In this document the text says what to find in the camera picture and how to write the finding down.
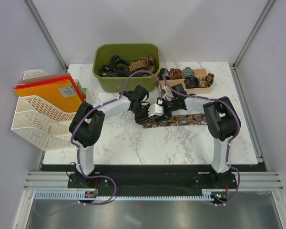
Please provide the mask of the brown cat pattern tie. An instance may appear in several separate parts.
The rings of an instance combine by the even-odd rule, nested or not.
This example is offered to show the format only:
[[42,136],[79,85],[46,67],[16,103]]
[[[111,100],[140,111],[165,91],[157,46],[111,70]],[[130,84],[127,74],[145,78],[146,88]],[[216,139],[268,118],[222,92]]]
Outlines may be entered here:
[[143,128],[172,127],[172,126],[188,126],[188,125],[207,125],[204,114],[186,114],[173,116],[168,120],[148,122]]

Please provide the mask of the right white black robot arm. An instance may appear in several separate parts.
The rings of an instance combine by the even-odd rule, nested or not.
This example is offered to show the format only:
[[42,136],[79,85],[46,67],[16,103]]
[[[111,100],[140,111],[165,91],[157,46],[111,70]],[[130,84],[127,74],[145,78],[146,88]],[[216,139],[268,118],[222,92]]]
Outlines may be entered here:
[[232,141],[240,132],[241,122],[226,96],[219,99],[186,94],[181,84],[171,88],[173,98],[160,98],[163,114],[169,116],[177,110],[195,111],[205,115],[207,128],[214,138],[214,153],[211,168],[214,173],[209,175],[211,186],[218,188],[226,182],[224,175],[232,168],[229,155]]

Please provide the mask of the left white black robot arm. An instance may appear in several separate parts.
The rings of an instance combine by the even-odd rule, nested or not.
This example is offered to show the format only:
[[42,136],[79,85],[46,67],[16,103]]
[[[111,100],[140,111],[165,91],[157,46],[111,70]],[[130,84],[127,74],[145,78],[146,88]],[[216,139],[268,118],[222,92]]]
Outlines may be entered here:
[[99,140],[103,123],[106,119],[120,113],[131,111],[135,122],[146,126],[152,120],[148,116],[150,104],[148,91],[137,86],[133,91],[120,93],[117,98],[104,103],[80,105],[70,126],[71,143],[77,147],[77,166],[80,172],[79,183],[84,187],[94,185],[95,176],[92,174],[95,165],[93,161],[94,145]]

